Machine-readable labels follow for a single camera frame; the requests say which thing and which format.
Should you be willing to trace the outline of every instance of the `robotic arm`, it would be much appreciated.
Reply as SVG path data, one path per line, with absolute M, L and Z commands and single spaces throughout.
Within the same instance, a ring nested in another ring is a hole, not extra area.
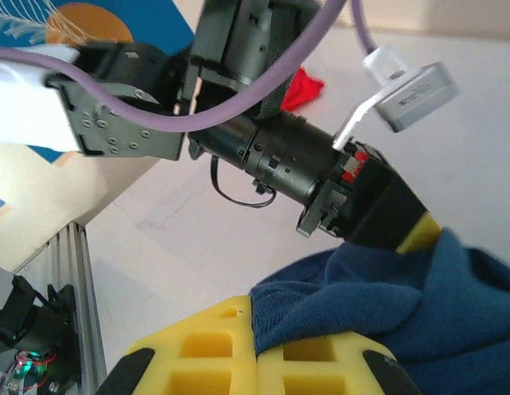
M 381 89 L 356 108 L 335 136 L 280 110 L 293 73 L 282 71 L 281 62 L 292 58 L 298 67 L 310 52 L 303 49 L 303 57 L 294 52 L 298 38 L 304 44 L 309 33 L 325 26 L 324 32 L 317 32 L 320 40 L 344 3 L 330 0 L 318 11 L 306 0 L 207 0 L 195 40 L 173 56 L 147 44 L 0 49 L 0 142 L 86 156 L 176 161 L 186 137 L 194 160 L 204 153 L 212 155 L 213 186 L 231 202 L 262 208 L 282 193 L 301 204 L 304 210 L 296 229 L 302 235 L 319 228 L 350 242 L 401 253 L 429 247 L 439 236 L 439 226 L 381 152 L 357 142 L 352 134 L 371 109 L 399 132 L 451 100 L 457 90 L 441 63 L 409 67 L 389 47 L 369 48 L 364 65 Z M 30 53 L 46 58 L 36 62 Z M 56 59 L 79 69 L 80 78 L 41 67 L 56 64 Z M 268 77 L 279 73 L 274 80 Z M 95 84 L 95 92 L 92 84 L 78 82 L 86 80 L 96 81 L 102 89 Z M 264 85 L 268 81 L 280 83 L 268 90 Z M 100 99 L 107 95 L 122 103 Z M 221 113 L 231 100 L 238 102 L 237 109 L 247 105 L 240 112 Z M 166 117 L 185 119 L 186 126 L 167 130 L 161 122 Z M 190 123 L 194 128 L 188 129 Z M 270 195 L 269 201 L 236 202 L 220 191 L 219 160 L 253 176 L 256 193 Z M 23 288 L 21 279 L 12 279 L 0 279 L 12 284 L 8 300 L 19 295 L 16 289 L 27 289 L 26 311 L 34 311 L 28 307 L 35 299 L 33 290 Z M 73 307 L 60 303 L 63 309 L 52 314 L 63 325 Z M 12 312 L 2 306 L 1 328 L 5 314 Z M 27 328 L 16 330 L 27 333 Z M 2 348 L 17 347 L 16 330 L 10 332 L 14 337 L 0 337 Z M 57 343 L 67 331 L 63 333 L 54 337 Z M 57 345 L 46 347 L 44 354 Z

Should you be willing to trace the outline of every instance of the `purple cable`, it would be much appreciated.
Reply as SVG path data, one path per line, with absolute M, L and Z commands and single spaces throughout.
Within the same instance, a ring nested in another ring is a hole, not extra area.
M 136 109 L 112 96 L 81 69 L 60 59 L 3 47 L 0 47 L 0 59 L 61 72 L 83 86 L 86 91 L 116 114 L 144 128 L 163 132 L 193 132 L 211 128 L 242 114 L 297 72 L 303 61 L 335 23 L 345 3 L 346 0 L 327 0 L 300 37 L 253 84 L 221 105 L 194 115 L 169 117 Z
M 354 17 L 355 29 L 357 30 L 359 40 L 361 41 L 366 53 L 371 54 L 378 46 L 373 42 L 373 39 L 370 36 L 369 28 L 367 27 L 366 20 L 364 19 L 361 0 L 352 0 L 352 15 Z

